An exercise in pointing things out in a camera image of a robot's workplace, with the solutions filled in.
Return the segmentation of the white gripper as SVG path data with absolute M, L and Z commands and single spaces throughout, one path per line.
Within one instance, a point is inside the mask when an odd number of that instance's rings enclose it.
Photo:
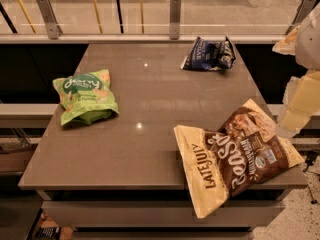
M 301 66 L 320 70 L 320 4 L 289 34 L 273 47 L 282 55 L 295 55 Z M 277 117 L 276 134 L 292 138 L 320 110 L 320 71 L 308 71 L 303 77 L 292 77 L 287 83 L 283 105 Z

